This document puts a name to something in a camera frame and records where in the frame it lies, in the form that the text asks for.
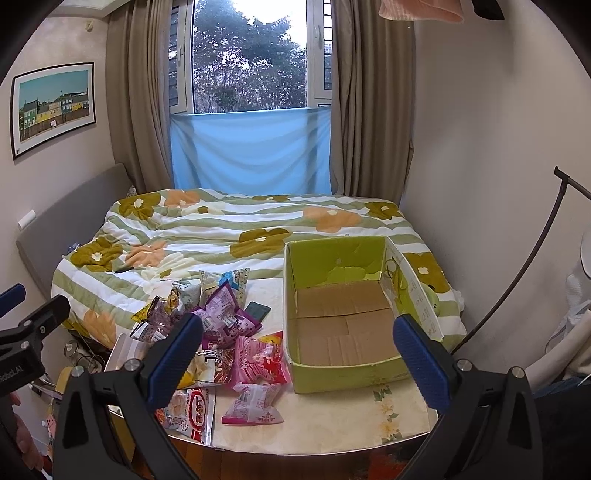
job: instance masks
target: purple snack bag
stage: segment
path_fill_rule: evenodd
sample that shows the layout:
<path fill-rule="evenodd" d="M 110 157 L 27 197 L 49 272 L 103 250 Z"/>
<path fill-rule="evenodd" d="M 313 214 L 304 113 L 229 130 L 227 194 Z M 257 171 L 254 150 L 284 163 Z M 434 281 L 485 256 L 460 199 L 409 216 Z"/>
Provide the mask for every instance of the purple snack bag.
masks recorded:
<path fill-rule="evenodd" d="M 251 336 L 262 328 L 260 322 L 239 308 L 227 281 L 209 297 L 205 310 L 193 313 L 203 320 L 203 338 L 210 348 L 230 348 L 239 335 Z"/>

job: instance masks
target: sky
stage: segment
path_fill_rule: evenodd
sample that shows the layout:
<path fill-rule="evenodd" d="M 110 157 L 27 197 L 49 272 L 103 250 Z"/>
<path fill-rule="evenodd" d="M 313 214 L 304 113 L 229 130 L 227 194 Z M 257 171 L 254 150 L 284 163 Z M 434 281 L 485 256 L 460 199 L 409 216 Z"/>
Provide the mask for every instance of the sky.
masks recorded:
<path fill-rule="evenodd" d="M 306 46 L 306 0 L 232 0 L 234 7 L 249 20 L 259 19 L 269 23 L 289 17 L 288 33 L 292 41 Z"/>
<path fill-rule="evenodd" d="M 85 92 L 88 88 L 88 71 L 64 72 L 48 75 L 21 84 L 18 97 L 19 108 L 25 102 L 39 99 L 40 102 L 53 101 L 63 93 Z"/>

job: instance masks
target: hand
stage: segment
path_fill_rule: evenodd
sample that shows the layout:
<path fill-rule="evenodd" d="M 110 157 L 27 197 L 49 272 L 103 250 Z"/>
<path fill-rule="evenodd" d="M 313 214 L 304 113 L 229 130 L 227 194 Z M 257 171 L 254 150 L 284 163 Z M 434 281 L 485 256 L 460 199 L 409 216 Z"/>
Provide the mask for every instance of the hand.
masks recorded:
<path fill-rule="evenodd" d="M 13 405 L 19 406 L 21 404 L 21 399 L 18 398 L 16 393 L 10 394 L 10 399 Z M 27 467 L 30 469 L 36 468 L 37 470 L 43 469 L 43 457 L 37 450 L 35 443 L 33 442 L 33 438 L 31 437 L 31 433 L 29 429 L 23 422 L 22 418 L 19 417 L 16 413 L 14 414 L 17 420 L 17 445 L 19 450 L 22 453 L 22 461 L 25 463 Z"/>

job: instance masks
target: beige curtain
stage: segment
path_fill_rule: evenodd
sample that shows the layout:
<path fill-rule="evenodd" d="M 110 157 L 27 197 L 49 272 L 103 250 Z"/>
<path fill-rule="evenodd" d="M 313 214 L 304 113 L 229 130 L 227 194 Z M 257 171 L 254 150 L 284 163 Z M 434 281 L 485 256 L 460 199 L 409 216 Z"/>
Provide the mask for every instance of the beige curtain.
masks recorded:
<path fill-rule="evenodd" d="M 138 192 L 171 188 L 168 42 L 172 0 L 135 0 L 111 14 L 106 93 L 113 155 Z"/>
<path fill-rule="evenodd" d="M 333 192 L 398 203 L 412 159 L 414 26 L 380 0 L 332 0 Z"/>

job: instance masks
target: blue gripper pad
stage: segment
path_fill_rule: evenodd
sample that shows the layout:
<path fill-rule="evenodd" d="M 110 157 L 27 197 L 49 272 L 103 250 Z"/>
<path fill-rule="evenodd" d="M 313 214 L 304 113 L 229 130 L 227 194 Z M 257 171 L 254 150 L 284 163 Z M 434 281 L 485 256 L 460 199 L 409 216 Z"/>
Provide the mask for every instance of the blue gripper pad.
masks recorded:
<path fill-rule="evenodd" d="M 394 343 L 427 405 L 443 414 L 457 386 L 453 357 L 409 314 L 394 321 Z"/>
<path fill-rule="evenodd" d="M 148 411 L 168 405 L 202 339 L 201 319 L 186 313 L 164 340 L 153 344 L 144 358 L 139 381 Z"/>

